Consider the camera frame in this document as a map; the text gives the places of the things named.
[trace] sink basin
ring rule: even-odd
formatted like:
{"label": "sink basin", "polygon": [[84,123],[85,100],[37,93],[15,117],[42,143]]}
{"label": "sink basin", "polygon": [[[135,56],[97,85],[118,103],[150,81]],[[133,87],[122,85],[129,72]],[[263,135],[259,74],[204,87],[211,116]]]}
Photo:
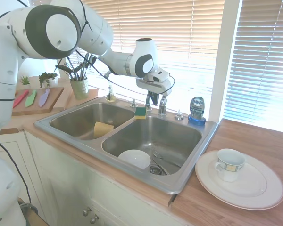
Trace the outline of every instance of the sink basin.
{"label": "sink basin", "polygon": [[163,157],[165,165],[171,162],[183,166],[201,137],[201,133],[193,127],[148,117],[134,121],[107,138],[102,147],[104,151],[116,157],[126,150],[137,149],[155,158],[153,151],[156,151]]}
{"label": "sink basin", "polygon": [[134,117],[134,112],[109,105],[94,103],[53,119],[50,125],[81,140],[92,140],[95,123],[102,122],[119,127]]}
{"label": "sink basin", "polygon": [[[108,103],[100,97],[39,120],[35,126],[165,193],[180,193],[218,124],[207,121],[204,126],[195,126],[187,115],[177,121],[174,113],[159,116],[157,109],[148,112],[146,119],[137,120],[134,112],[128,101]],[[94,139],[97,121],[115,128]],[[118,158],[130,149],[148,153],[150,169],[142,170]]]}

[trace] sponge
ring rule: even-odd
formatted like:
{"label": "sponge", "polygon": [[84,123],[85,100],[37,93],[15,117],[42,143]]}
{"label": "sponge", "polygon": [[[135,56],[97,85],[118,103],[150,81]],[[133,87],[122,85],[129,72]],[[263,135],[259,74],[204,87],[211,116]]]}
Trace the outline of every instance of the sponge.
{"label": "sponge", "polygon": [[135,119],[146,119],[147,109],[145,107],[137,107],[134,117],[135,117]]}

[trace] white dinner plate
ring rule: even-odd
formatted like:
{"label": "white dinner plate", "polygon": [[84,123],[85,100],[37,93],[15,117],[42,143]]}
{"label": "white dinner plate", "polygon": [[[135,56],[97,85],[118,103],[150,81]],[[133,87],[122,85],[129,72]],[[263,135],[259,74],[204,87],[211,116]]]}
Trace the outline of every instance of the white dinner plate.
{"label": "white dinner plate", "polygon": [[261,161],[245,155],[246,164],[234,182],[220,179],[215,163],[218,151],[202,155],[196,163],[200,183],[216,198],[235,207],[247,210],[267,210],[283,200],[283,183]]}

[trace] potted plant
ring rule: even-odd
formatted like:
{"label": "potted plant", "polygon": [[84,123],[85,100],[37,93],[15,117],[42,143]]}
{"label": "potted plant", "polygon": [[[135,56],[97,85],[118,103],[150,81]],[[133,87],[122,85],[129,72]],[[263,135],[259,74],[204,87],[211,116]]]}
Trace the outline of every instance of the potted plant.
{"label": "potted plant", "polygon": [[78,100],[86,99],[88,97],[88,79],[86,77],[87,69],[93,65],[96,61],[96,58],[87,53],[85,55],[84,61],[80,63],[76,68],[72,65],[69,60],[69,64],[65,63],[64,65],[57,65],[58,69],[63,70],[68,74],[70,78],[70,84],[74,92],[75,98]]}
{"label": "potted plant", "polygon": [[39,75],[39,82],[40,87],[42,86],[48,88],[48,87],[57,87],[58,86],[58,78],[56,73],[47,73],[44,72],[41,75]]}
{"label": "potted plant", "polygon": [[23,75],[20,79],[20,82],[23,85],[23,89],[30,89],[30,81],[28,76]]}

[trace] white cabinet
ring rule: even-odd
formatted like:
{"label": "white cabinet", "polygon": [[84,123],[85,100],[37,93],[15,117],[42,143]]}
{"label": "white cabinet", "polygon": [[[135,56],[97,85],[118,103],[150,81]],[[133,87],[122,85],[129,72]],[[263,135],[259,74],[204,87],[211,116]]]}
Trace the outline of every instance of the white cabinet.
{"label": "white cabinet", "polygon": [[[116,181],[26,133],[45,199],[41,205],[50,226],[184,226],[180,219],[145,202]],[[83,209],[92,212],[84,217]]]}
{"label": "white cabinet", "polygon": [[[16,162],[30,193],[32,199],[32,204],[38,209],[40,217],[46,220],[43,209],[40,205],[37,192],[34,185],[40,186],[41,182],[33,158],[28,146],[27,140],[25,138],[24,132],[17,134],[0,135],[1,144],[9,151],[10,155]],[[25,201],[29,202],[26,187],[22,182],[13,162],[7,155],[7,153],[0,147],[0,158],[5,160],[9,166],[14,169],[15,174],[18,175],[19,181],[21,181],[21,190],[19,197]]]}

